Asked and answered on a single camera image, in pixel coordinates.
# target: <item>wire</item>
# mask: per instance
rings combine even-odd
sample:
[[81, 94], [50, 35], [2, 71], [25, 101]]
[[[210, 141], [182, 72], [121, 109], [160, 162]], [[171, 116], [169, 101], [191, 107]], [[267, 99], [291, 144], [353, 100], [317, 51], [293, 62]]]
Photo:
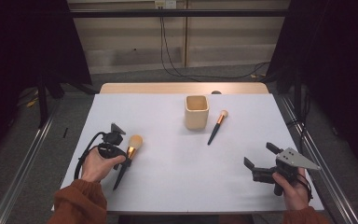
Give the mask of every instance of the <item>wire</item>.
[[24, 93], [23, 95], [19, 96], [19, 100], [21, 100], [22, 98], [28, 96], [29, 94], [35, 92], [36, 88], [32, 88], [30, 91]]
[[[162, 67], [164, 68], [164, 70], [170, 74], [171, 76], [174, 76], [174, 77], [186, 77], [186, 78], [189, 78], [191, 80], [194, 80], [194, 81], [197, 81], [197, 82], [200, 82], [199, 80], [196, 80], [194, 77], [210, 77], [210, 78], [226, 78], [226, 79], [235, 79], [235, 78], [242, 78], [242, 77], [248, 77], [252, 74], [254, 74], [255, 72], [257, 72], [257, 70], [261, 69], [264, 65], [266, 64], [269, 64], [269, 62], [263, 62], [263, 63], [257, 63], [255, 64], [255, 67], [254, 67], [254, 70], [250, 73], [247, 73], [243, 76], [238, 76], [238, 77], [221, 77], [221, 76], [198, 76], [198, 75], [183, 75], [181, 74], [174, 66], [173, 66], [173, 63], [172, 63], [172, 59], [171, 59], [171, 55], [170, 55], [170, 52], [168, 50], [168, 44], [167, 44], [167, 36], [166, 36], [166, 32], [165, 32], [165, 23], [164, 23], [164, 18], [163, 17], [160, 17], [160, 31], [161, 31], [161, 51], [160, 51], [160, 56], [161, 56], [161, 62], [162, 62]], [[170, 71], [168, 71], [168, 69], [165, 67], [165, 63], [164, 63], [164, 60], [163, 60], [163, 46], [164, 46], [164, 42], [165, 42], [165, 49], [167, 51], [167, 54], [168, 54], [168, 58], [170, 60], [170, 64], [171, 64], [171, 67], [173, 68], [173, 70], [177, 73], [176, 74], [173, 74], [171, 73]]]
[[[171, 60], [171, 55], [170, 55], [170, 52], [169, 52], [169, 50], [168, 50], [167, 37], [166, 37], [166, 35], [165, 35], [165, 25], [164, 25], [164, 18], [163, 18], [163, 17], [160, 17], [160, 18], [159, 18], [159, 23], [160, 23], [160, 26], [161, 26], [161, 63], [162, 63], [162, 67], [164, 68], [164, 70], [165, 70], [168, 74], [170, 74], [171, 76], [174, 76], [174, 77], [186, 77], [186, 78], [189, 78], [189, 79], [191, 79], [191, 80], [193, 80], [193, 81], [200, 82], [199, 80], [196, 80], [195, 78], [187, 77], [187, 76], [184, 76], [184, 75], [180, 74], [180, 73], [176, 70], [176, 68], [173, 66], [173, 63], [172, 63], [172, 60]], [[173, 70], [175, 70], [175, 72], [176, 72], [178, 75], [171, 73], [171, 72], [168, 71], [168, 69], [165, 67], [164, 59], [163, 59], [163, 57], [162, 57], [162, 51], [163, 51], [162, 49], [163, 49], [163, 45], [164, 45], [163, 43], [164, 43], [164, 42], [165, 42], [165, 49], [166, 49], [166, 51], [167, 51], [168, 58], [170, 59], [171, 66], [172, 66]]]
[[307, 180], [307, 178], [301, 174], [297, 174], [301, 177], [303, 177], [303, 179], [305, 181], [307, 181], [307, 183], [304, 183], [302, 180], [300, 180], [299, 178], [296, 179], [297, 183], [301, 184], [302, 186], [304, 186], [304, 188], [307, 190], [308, 192], [308, 202], [313, 199], [313, 196], [312, 196], [312, 187], [310, 186], [310, 182]]
[[301, 120], [302, 120], [302, 129], [301, 129], [301, 134], [299, 137], [299, 149], [298, 151], [303, 154], [303, 144], [302, 144], [302, 140], [304, 138], [304, 134], [305, 131], [307, 129], [307, 116], [310, 112], [310, 92], [307, 90], [305, 96], [304, 96], [304, 106], [303, 109], [301, 111]]
[[17, 107], [21, 107], [21, 106], [23, 106], [23, 105], [28, 105], [28, 104], [30, 104], [30, 103], [36, 103], [38, 100], [39, 100], [39, 97], [36, 96], [35, 98], [33, 98], [33, 99], [29, 100], [29, 101], [26, 101], [25, 103], [24, 103], [24, 102], [18, 103], [18, 104], [17, 104]]
[[75, 168], [75, 176], [74, 179], [78, 179], [79, 178], [79, 173], [80, 173], [80, 168], [84, 162], [84, 160], [86, 159], [86, 157], [89, 155], [90, 153], [90, 147], [92, 145], [92, 143], [95, 141], [95, 139], [99, 136], [99, 135], [105, 135], [106, 133], [103, 132], [99, 132], [97, 134], [94, 135], [94, 137], [92, 137], [91, 141], [89, 141], [89, 145], [86, 147], [86, 149], [84, 150], [83, 154], [81, 155], [81, 157], [79, 158], [79, 161], [77, 162], [77, 166]]

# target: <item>black brush handle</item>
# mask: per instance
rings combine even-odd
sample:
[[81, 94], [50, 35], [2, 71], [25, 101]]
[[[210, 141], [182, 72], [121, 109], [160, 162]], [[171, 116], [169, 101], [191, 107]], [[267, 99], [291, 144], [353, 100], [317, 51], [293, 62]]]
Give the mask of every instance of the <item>black brush handle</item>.
[[219, 128], [220, 128], [220, 124], [219, 124], [219, 123], [216, 123], [216, 125], [214, 125], [213, 131], [212, 131], [212, 134], [211, 134], [211, 137], [209, 138], [208, 146], [212, 143], [212, 140], [213, 140], [214, 136], [216, 135], [217, 130], [219, 130]]
[[121, 164], [121, 169], [120, 169], [120, 173], [118, 173], [118, 177], [116, 180], [116, 184], [113, 187], [113, 190], [115, 190], [118, 187], [118, 184], [120, 183], [121, 179], [123, 178], [124, 173], [126, 173], [127, 170], [127, 164]]

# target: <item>orange sleeve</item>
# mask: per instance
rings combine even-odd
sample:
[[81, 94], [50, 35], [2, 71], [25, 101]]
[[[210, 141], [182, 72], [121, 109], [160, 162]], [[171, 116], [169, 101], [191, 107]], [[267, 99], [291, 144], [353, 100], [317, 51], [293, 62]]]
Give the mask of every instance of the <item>orange sleeve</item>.
[[317, 213], [313, 207], [283, 213], [282, 224], [328, 224], [328, 220]]
[[48, 223], [106, 223], [106, 199], [101, 184], [74, 180], [54, 195], [54, 214]]

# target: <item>brush bristles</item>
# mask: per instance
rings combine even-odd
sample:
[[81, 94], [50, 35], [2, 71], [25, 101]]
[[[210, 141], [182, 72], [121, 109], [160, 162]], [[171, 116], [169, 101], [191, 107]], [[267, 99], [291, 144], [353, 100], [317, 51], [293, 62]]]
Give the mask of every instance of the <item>brush bristles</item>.
[[144, 140], [142, 139], [141, 135], [133, 135], [130, 138], [129, 141], [129, 147], [134, 147], [136, 149], [139, 149], [142, 146], [142, 143], [144, 142]]
[[225, 118], [228, 116], [228, 112], [226, 110], [222, 110], [220, 114], [223, 115]]

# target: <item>white table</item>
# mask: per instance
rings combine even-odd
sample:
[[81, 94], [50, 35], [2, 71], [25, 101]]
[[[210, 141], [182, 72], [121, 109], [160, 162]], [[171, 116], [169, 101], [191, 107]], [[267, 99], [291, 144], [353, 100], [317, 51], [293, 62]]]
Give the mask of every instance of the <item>white table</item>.
[[[92, 136], [109, 132], [114, 122], [127, 132], [121, 149], [127, 149], [133, 134], [140, 134], [144, 145], [117, 190], [112, 188], [118, 172], [111, 172], [102, 182], [108, 211], [143, 215], [283, 211], [283, 199], [273, 194], [274, 186], [254, 182], [251, 171], [243, 165], [246, 156], [257, 167], [274, 166], [275, 155], [265, 148], [267, 142], [296, 148], [273, 96], [208, 94], [207, 127], [195, 132], [184, 125], [187, 95], [96, 95], [62, 186], [72, 182], [77, 158]], [[222, 109], [228, 111], [228, 118], [207, 146]], [[313, 196], [310, 205], [323, 210], [315, 191]]]

